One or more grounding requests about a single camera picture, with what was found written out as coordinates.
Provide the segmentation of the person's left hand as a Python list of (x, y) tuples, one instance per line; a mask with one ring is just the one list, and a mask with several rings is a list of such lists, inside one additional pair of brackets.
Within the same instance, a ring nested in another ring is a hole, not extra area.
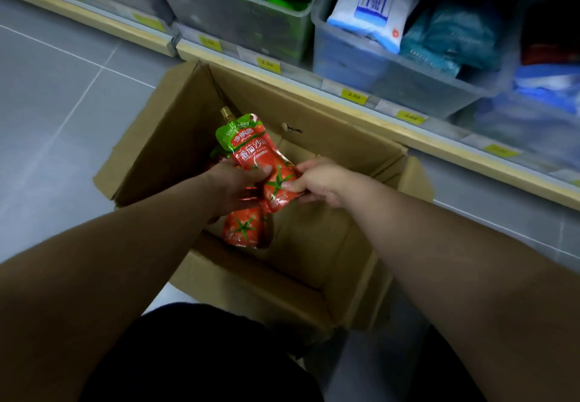
[(201, 173), (198, 178), (212, 205), (208, 224), (234, 211), (260, 207), (262, 195), (257, 186), (247, 186), (246, 170), (236, 167), (230, 159)]

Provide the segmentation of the person's right hand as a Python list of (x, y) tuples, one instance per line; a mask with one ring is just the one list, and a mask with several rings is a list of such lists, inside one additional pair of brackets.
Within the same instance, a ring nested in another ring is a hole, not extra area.
[(302, 175), (314, 177), (318, 187), (318, 194), (298, 193), (299, 202), (324, 202), (332, 208), (343, 208), (343, 195), (352, 187), (354, 172), (323, 156), (298, 164), (296, 170), (298, 178)]

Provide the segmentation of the red tomato sauce pouch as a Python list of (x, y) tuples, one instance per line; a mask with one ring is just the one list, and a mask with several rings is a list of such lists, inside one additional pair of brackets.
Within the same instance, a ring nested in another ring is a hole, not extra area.
[(279, 151), (260, 118), (255, 114), (236, 118), (227, 106), (221, 108), (221, 115), (224, 124), (216, 130), (216, 139), (221, 148), (243, 170), (271, 168), (268, 177), (256, 186), (262, 208), (274, 214), (299, 197), (301, 193), (287, 191), (283, 185), (297, 180), (301, 173)]
[(265, 249), (272, 242), (272, 214), (262, 207), (234, 211), (224, 218), (221, 237), (231, 246)]
[(220, 164), (222, 162), (225, 162), (229, 159), (230, 157), (230, 153), (226, 150), (224, 150), (220, 144), (218, 144), (217, 146), (214, 147), (214, 149), (212, 149), (208, 161), (206, 163), (205, 166), (205, 170), (208, 171), (211, 168), (213, 168), (214, 166), (216, 166), (217, 164)]

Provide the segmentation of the person's right forearm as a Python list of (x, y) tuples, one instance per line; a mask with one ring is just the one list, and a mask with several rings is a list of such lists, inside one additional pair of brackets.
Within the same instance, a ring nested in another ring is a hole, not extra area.
[(357, 173), (340, 197), (488, 402), (580, 402), (580, 274)]

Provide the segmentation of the person's left forearm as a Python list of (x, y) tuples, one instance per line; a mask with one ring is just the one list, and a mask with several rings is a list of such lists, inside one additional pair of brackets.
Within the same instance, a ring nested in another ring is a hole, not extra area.
[(0, 402), (76, 402), (217, 215), (217, 170), (0, 263)]

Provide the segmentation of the brown cardboard box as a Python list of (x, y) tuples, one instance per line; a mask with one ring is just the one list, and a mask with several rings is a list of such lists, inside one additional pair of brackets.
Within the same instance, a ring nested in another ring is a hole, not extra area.
[[(93, 178), (125, 207), (202, 170), (228, 105), (264, 121), (295, 164), (327, 156), (386, 186), (432, 202), (422, 165), (353, 112), (309, 100), (215, 63), (170, 69)], [(203, 231), (170, 283), (200, 303), (260, 321), (309, 345), (335, 328), (369, 331), (386, 313), (392, 276), (343, 210), (292, 202), (274, 214), (266, 249), (221, 240), (217, 222)]]

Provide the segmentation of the row of yellow price labels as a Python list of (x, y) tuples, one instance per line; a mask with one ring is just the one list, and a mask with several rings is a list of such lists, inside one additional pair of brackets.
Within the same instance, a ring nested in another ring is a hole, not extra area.
[(250, 62), (220, 53), (197, 42), (179, 38), (176, 43), (178, 57), (183, 61), (205, 61), (209, 64), (240, 72), (310, 101), (343, 112), (357, 120), (384, 129), (395, 139), (411, 148), (467, 167), (475, 161), (475, 153), (487, 153), (498, 159), (515, 162), (522, 159), (524, 151), (469, 133), (438, 118), (428, 117), (409, 108), (350, 88), (338, 88), (330, 81), (325, 89), (324, 79), (303, 69), (274, 62), (281, 73), (265, 69), (266, 59), (250, 54)]

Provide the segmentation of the wooden shelf board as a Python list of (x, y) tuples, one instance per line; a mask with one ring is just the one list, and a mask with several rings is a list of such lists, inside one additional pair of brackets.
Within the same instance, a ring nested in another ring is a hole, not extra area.
[(365, 129), (580, 212), (580, 172), (174, 22), (183, 60), (203, 60), (312, 101)]
[(178, 57), (176, 43), (179, 36), (141, 24), (140, 20), (127, 19), (96, 8), (79, 0), (21, 0), (38, 8), (67, 17), (122, 40), (135, 43), (168, 57)]

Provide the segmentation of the clear plastic bin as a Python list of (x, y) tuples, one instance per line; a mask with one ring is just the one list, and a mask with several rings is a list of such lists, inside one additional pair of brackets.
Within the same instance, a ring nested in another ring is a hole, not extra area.
[(337, 0), (315, 0), (313, 72), (329, 82), (375, 98), (445, 119), (481, 98), (493, 98), (511, 85), (518, 63), (519, 24), (511, 23), (500, 41), (501, 61), (496, 71), (464, 69), (458, 78), (446, 76), (392, 54), (375, 41), (327, 23)]
[[(580, 46), (580, 0), (528, 0), (517, 23), (516, 69), (524, 46)], [(580, 173), (580, 116), (514, 91), (514, 73), (507, 91), (469, 105), (455, 125)]]

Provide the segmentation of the person's left leg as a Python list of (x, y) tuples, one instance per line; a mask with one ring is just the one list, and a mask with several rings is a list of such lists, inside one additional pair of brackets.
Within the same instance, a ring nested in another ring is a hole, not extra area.
[(208, 304), (172, 303), (136, 319), (79, 402), (324, 402), (267, 328)]

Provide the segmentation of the person's leg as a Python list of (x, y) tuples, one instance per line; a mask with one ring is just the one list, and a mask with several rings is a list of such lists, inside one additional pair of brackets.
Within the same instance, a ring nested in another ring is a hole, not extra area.
[(487, 402), (453, 348), (430, 325), (405, 402)]
[(172, 303), (136, 319), (79, 402), (324, 402), (267, 328), (208, 304)]

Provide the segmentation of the teal plastic packet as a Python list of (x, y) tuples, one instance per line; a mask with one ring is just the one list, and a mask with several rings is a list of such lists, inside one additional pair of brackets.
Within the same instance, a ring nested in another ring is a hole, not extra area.
[(442, 1), (412, 13), (399, 54), (453, 78), (462, 67), (495, 71), (503, 31), (504, 20), (493, 6)]

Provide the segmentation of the person's right leg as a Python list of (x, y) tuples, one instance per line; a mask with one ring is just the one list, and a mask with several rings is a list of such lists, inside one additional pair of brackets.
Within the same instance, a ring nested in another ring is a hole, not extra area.
[(405, 402), (487, 402), (453, 348), (430, 325)]

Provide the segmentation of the red packet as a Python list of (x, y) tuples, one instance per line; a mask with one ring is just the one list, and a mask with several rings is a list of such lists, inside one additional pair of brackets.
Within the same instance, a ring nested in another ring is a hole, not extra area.
[(533, 64), (580, 64), (580, 46), (560, 46), (535, 43), (521, 48), (520, 63)]

